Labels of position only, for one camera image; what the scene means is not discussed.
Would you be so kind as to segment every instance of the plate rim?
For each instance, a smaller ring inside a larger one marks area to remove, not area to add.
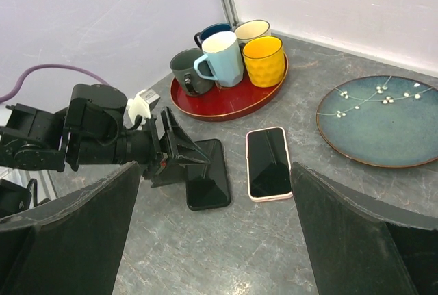
[[[365,164],[365,165],[369,165],[369,166],[374,166],[374,167],[382,167],[382,168],[410,168],[410,167],[421,166],[421,165],[425,165],[425,164],[429,164],[429,163],[431,163],[431,162],[435,162],[435,161],[437,161],[437,160],[438,160],[438,155],[437,155],[435,158],[432,158],[432,159],[427,160],[427,161],[425,161],[425,162],[420,162],[420,163],[411,164],[411,165],[384,165],[384,164],[376,164],[376,163],[372,163],[372,162],[367,162],[367,161],[365,161],[365,160],[363,160],[363,159],[359,159],[359,158],[356,158],[356,157],[351,157],[351,156],[349,156],[348,154],[343,153],[340,149],[336,148],[336,147],[335,147],[335,146],[329,141],[329,139],[324,135],[324,132],[323,132],[323,130],[322,130],[322,128],[321,128],[321,125],[320,125],[320,115],[319,115],[318,113],[319,113],[319,111],[320,111],[320,109],[321,109],[321,106],[322,106],[323,102],[327,99],[327,97],[328,97],[332,92],[336,91],[336,88],[339,88],[339,87],[341,87],[341,86],[344,86],[344,85],[346,85],[346,84],[348,84],[348,83],[351,83],[351,82],[353,82],[353,81],[357,81],[358,79],[364,79],[364,78],[375,78],[375,77],[396,77],[396,78],[400,78],[400,79],[406,79],[406,80],[408,80],[408,81],[414,81],[414,82],[420,83],[420,84],[422,84],[422,85],[429,86],[429,87],[432,88],[434,91],[437,91],[437,92],[438,92],[438,89],[437,89],[436,87],[431,86],[430,84],[424,83],[423,81],[418,81],[418,80],[416,80],[416,79],[411,79],[411,78],[408,78],[408,77],[396,76],[396,75],[368,75],[368,76],[364,76],[364,77],[359,77],[359,78],[351,79],[351,80],[349,80],[349,81],[345,81],[345,82],[342,83],[342,84],[336,85],[332,90],[330,90],[328,93],[326,93],[326,94],[322,97],[320,103],[318,104],[318,107],[316,108],[316,126],[317,126],[317,128],[318,128],[318,131],[320,132],[320,135],[321,135],[322,138],[324,139],[324,141],[325,141],[325,142],[326,142],[326,143],[327,143],[332,149],[335,149],[335,151],[337,151],[338,153],[340,153],[340,154],[343,155],[344,157],[347,157],[348,159],[354,160],[354,161],[356,161],[356,162],[359,162],[359,163],[362,163],[362,164]]]
[[[284,53],[284,57],[285,57],[284,76],[281,79],[281,81],[275,86],[275,88],[272,90],[272,92],[269,95],[267,95],[266,97],[262,98],[262,100],[259,100],[258,102],[253,103],[252,105],[249,105],[248,107],[240,109],[240,110],[238,110],[236,112],[229,112],[227,114],[221,114],[221,115],[198,115],[198,114],[193,114],[191,112],[187,112],[187,111],[183,110],[181,107],[179,107],[175,103],[175,100],[173,99],[173,96],[172,96],[173,83],[176,81],[176,79],[174,77],[172,78],[172,82],[170,83],[170,88],[169,88],[170,100],[172,101],[173,105],[175,107],[177,107],[180,111],[182,111],[184,114],[187,114],[187,115],[192,116],[194,118],[197,118],[197,119],[202,118],[201,120],[207,120],[208,119],[208,120],[212,120],[212,121],[224,121],[223,119],[221,120],[221,118],[227,117],[227,116],[233,116],[235,114],[239,114],[241,112],[244,112],[245,110],[248,110],[248,109],[250,109],[250,108],[252,108],[252,107],[254,107],[256,105],[259,105],[260,103],[264,102],[266,99],[269,99],[272,95],[275,95],[278,92],[279,88],[283,85],[284,81],[286,80],[287,73],[289,72],[289,58],[287,57],[286,53]]]

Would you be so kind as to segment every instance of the table surface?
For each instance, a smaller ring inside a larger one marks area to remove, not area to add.
[[[142,181],[114,294],[317,294],[293,199],[256,204],[247,194],[245,135],[282,126],[291,161],[386,203],[438,217],[438,162],[402,170],[356,163],[320,136],[315,111],[335,86],[367,75],[399,75],[438,87],[438,79],[314,44],[284,38],[289,74],[277,97],[259,111],[225,123],[206,123],[172,109],[194,140],[222,141],[233,202],[190,211],[183,184],[151,188]],[[153,88],[169,98],[171,76]],[[59,195],[91,184],[114,166],[51,173]]]

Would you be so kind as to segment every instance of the blue ceramic plate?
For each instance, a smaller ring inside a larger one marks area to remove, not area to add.
[[[438,159],[438,90],[396,76],[344,83],[321,101],[322,137],[346,157],[402,168]]]

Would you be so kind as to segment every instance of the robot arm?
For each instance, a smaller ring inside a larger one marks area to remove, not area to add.
[[[80,165],[124,164],[137,161],[154,186],[183,181],[184,166],[209,164],[168,107],[161,111],[164,135],[159,139],[151,110],[159,100],[152,90],[127,100],[108,85],[77,84],[70,105],[50,113],[17,104],[0,127],[0,166],[63,172]],[[134,127],[123,125],[127,109]]]

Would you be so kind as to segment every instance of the smartphone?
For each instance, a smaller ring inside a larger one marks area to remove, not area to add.
[[[284,128],[258,129],[246,134],[248,195],[252,201],[291,198],[290,168]]]
[[[231,191],[221,141],[210,139],[195,143],[210,157],[211,164],[186,167],[187,206],[192,211],[200,211],[230,205]]]

